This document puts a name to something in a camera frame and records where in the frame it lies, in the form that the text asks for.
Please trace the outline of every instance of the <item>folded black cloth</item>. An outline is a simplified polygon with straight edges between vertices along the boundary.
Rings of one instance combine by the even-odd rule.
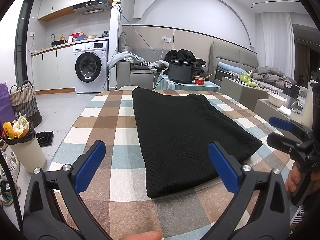
[[[205,61],[199,58],[196,58],[195,55],[192,54],[190,50],[181,49],[179,51],[177,50],[170,50],[166,55],[164,60],[168,63],[172,60],[177,61],[184,61],[184,62],[194,62],[195,65],[192,67],[192,74],[193,76],[200,76],[200,77],[206,77],[207,74],[202,68],[202,65],[205,65]]]
[[[203,95],[167,96],[136,88],[132,98],[150,198],[217,177],[208,156],[213,141],[240,162],[262,146]]]

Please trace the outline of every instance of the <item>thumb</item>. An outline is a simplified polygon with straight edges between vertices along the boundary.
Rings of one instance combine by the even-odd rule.
[[[320,170],[313,171],[313,172],[311,173],[311,179],[312,179],[312,180],[318,180],[318,179],[320,179]]]
[[[161,240],[162,233],[159,231],[150,231],[138,235],[130,235],[121,238],[120,240]]]

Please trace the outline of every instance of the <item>woven basket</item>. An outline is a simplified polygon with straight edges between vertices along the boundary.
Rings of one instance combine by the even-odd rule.
[[[11,92],[13,87],[16,87],[17,89],[14,92]],[[37,127],[41,123],[42,116],[38,109],[34,84],[29,80],[26,80],[19,88],[17,86],[12,86],[9,96],[17,119],[20,112],[22,115],[26,115],[27,121],[31,121],[34,127]]]

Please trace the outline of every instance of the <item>gray floor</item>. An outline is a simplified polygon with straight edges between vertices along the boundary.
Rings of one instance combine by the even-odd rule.
[[[43,119],[41,124],[36,127],[36,132],[53,131],[54,133],[52,145],[42,148],[47,158],[44,170],[48,168],[53,155],[73,123],[95,95],[96,94],[63,93],[38,95],[36,97],[38,108]],[[17,185],[19,185],[21,189],[19,203],[22,213],[30,178],[31,173],[27,172],[23,165],[20,165]],[[4,207],[4,211],[18,227],[13,204],[9,207]]]

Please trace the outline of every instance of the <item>checkered table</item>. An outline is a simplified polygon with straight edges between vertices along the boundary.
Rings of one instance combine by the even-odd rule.
[[[217,92],[157,92],[172,96],[205,95],[215,108],[263,142],[245,163],[256,171],[270,172],[271,168],[280,168],[282,176],[287,178],[293,161],[289,155],[268,147],[266,142],[267,135],[276,129],[245,106]],[[167,240],[200,239],[233,197],[219,178],[159,199],[147,196],[145,163],[132,108],[132,91],[110,91],[95,96],[61,143],[49,170],[73,163],[95,140],[104,141],[106,156],[88,189],[80,196],[113,239],[151,230],[161,231]],[[56,196],[66,221],[75,227],[59,191]],[[254,192],[238,226],[248,221],[257,197],[258,193]]]
[[[193,80],[191,84],[172,83],[168,76],[160,74],[156,82],[155,90],[187,90],[187,91],[214,91],[220,92],[220,86],[211,81],[205,81],[203,85],[195,84]]]

